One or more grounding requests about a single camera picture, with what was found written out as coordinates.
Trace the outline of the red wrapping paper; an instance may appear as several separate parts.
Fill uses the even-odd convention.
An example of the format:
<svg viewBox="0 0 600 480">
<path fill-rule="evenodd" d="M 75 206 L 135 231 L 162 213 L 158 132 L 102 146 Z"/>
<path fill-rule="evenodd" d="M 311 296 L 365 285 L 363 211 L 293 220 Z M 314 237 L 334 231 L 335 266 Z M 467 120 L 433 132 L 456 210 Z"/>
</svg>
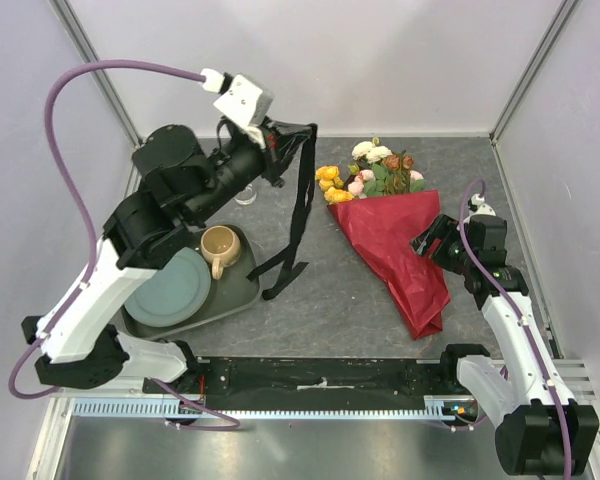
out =
<svg viewBox="0 0 600 480">
<path fill-rule="evenodd" d="M 450 302 L 444 273 L 411 246 L 440 213 L 438 192 L 351 200 L 328 210 L 356 253 L 386 285 L 411 337 L 441 332 L 442 311 Z"/>
</svg>

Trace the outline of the mixed flower bunch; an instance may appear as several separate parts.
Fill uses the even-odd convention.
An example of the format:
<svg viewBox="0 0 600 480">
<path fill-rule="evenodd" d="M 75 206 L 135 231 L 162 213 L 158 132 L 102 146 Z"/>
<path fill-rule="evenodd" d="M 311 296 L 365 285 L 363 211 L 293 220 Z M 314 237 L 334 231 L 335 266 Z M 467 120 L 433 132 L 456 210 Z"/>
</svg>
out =
<svg viewBox="0 0 600 480">
<path fill-rule="evenodd" d="M 322 166 L 315 172 L 315 181 L 330 205 L 418 193 L 425 188 L 424 177 L 414 169 L 413 157 L 405 150 L 392 151 L 378 137 L 356 144 L 351 159 L 344 172 L 336 165 Z"/>
</svg>

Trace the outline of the black ribbon with gold text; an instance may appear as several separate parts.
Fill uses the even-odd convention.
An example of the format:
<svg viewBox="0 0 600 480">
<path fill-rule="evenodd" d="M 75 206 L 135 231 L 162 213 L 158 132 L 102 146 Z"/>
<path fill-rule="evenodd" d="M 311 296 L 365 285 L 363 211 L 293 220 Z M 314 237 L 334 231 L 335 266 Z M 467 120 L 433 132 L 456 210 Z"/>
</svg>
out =
<svg viewBox="0 0 600 480">
<path fill-rule="evenodd" d="M 296 261 L 297 252 L 306 230 L 307 221 L 312 209 L 315 195 L 314 169 L 316 160 L 316 142 L 318 125 L 309 124 L 311 133 L 303 143 L 300 152 L 298 183 L 296 201 L 292 212 L 290 224 L 290 237 L 288 245 L 264 263 L 255 267 L 247 276 L 249 280 L 259 278 L 278 264 L 281 265 L 276 282 L 272 287 L 262 292 L 265 301 L 276 298 L 286 289 L 308 266 L 307 262 Z"/>
</svg>

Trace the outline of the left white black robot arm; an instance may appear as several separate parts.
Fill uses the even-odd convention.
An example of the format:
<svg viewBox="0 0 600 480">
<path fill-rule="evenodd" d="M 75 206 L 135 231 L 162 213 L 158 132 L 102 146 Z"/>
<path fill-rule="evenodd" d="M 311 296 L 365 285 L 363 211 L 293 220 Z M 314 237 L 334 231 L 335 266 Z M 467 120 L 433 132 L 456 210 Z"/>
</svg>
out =
<svg viewBox="0 0 600 480">
<path fill-rule="evenodd" d="M 277 269 L 276 282 L 262 294 L 271 300 L 303 272 L 296 255 L 315 192 L 317 126 L 265 119 L 258 127 L 265 143 L 258 146 L 233 121 L 222 118 L 220 124 L 230 138 L 211 153 L 186 126 L 156 130 L 132 157 L 141 173 L 139 188 L 116 207 L 102 236 L 92 240 L 82 274 L 50 313 L 22 321 L 27 354 L 46 393 L 92 389 L 123 377 L 167 383 L 178 393 L 195 389 L 200 371 L 186 343 L 131 337 L 111 318 L 251 181 L 264 178 L 282 186 L 293 160 L 300 166 L 289 242 L 248 279 Z"/>
</svg>

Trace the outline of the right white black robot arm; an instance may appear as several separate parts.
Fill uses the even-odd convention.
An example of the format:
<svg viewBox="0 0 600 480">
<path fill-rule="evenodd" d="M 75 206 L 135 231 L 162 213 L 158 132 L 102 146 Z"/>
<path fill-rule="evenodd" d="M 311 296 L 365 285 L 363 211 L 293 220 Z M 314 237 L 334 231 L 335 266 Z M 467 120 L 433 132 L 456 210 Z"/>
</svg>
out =
<svg viewBox="0 0 600 480">
<path fill-rule="evenodd" d="M 529 288 L 507 263 L 507 223 L 473 213 L 463 222 L 440 214 L 411 246 L 445 271 L 460 275 L 502 353 L 502 374 L 480 345 L 450 345 L 438 381 L 447 392 L 467 389 L 495 428 L 495 448 L 509 475 L 584 473 L 599 418 L 562 379 L 533 317 Z"/>
</svg>

